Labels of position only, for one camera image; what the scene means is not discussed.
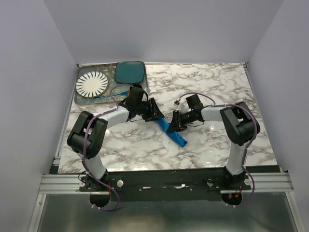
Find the blue cloth napkin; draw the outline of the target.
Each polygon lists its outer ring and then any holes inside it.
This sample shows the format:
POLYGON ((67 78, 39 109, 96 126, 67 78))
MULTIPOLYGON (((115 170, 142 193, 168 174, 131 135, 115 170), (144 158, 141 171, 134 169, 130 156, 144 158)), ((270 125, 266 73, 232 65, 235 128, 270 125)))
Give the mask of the blue cloth napkin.
POLYGON ((168 123, 164 118, 159 118, 157 120, 158 125, 163 130, 163 132, 178 146, 185 147, 187 144, 187 141, 181 137, 177 132, 167 132, 168 127, 170 126, 170 123, 168 123))

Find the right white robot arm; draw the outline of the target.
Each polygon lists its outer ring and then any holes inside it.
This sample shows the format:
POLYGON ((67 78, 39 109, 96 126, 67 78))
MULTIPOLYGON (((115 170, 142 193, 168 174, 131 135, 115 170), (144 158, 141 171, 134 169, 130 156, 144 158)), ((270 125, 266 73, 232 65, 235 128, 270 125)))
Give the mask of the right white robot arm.
POLYGON ((248 148, 260 132, 260 125, 245 102, 204 106, 197 93, 186 98, 190 109, 182 113, 173 111, 167 132, 180 132, 195 121, 221 121, 231 142, 229 159, 224 167, 222 184, 234 189, 245 178, 245 161, 248 148))

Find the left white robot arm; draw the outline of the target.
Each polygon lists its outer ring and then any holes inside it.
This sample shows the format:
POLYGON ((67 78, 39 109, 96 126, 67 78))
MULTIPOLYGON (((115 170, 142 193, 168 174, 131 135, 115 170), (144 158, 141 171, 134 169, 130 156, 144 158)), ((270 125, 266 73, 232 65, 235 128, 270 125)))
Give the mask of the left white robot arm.
POLYGON ((111 188, 107 179, 108 171, 99 157, 106 130, 128 122, 135 116, 141 116, 146 122, 164 118, 154 98, 144 100, 144 96, 148 96, 144 89, 130 86, 129 96, 114 108, 96 116, 88 111, 79 114, 67 144, 73 152, 79 154, 87 176, 91 179, 90 185, 95 190, 111 188))

